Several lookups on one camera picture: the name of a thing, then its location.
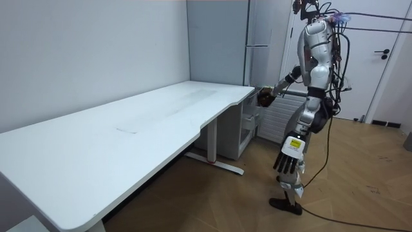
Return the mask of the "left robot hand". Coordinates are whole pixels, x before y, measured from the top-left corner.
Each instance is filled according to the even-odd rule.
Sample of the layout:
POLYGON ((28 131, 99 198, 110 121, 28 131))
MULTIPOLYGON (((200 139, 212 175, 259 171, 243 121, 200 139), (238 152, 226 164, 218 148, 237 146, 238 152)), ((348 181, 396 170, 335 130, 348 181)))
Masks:
POLYGON ((295 173, 299 161, 303 159, 305 145, 306 141, 304 137, 300 135, 288 135, 274 163, 274 169, 278 173, 283 174, 295 173))

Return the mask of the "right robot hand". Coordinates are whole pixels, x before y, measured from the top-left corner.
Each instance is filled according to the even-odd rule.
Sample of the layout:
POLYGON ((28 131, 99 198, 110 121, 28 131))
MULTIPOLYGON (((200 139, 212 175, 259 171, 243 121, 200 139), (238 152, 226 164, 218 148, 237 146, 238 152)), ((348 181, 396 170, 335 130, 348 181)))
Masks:
POLYGON ((267 108, 274 102, 276 96, 272 94, 272 90, 270 87, 264 87, 257 93, 258 106, 267 108))

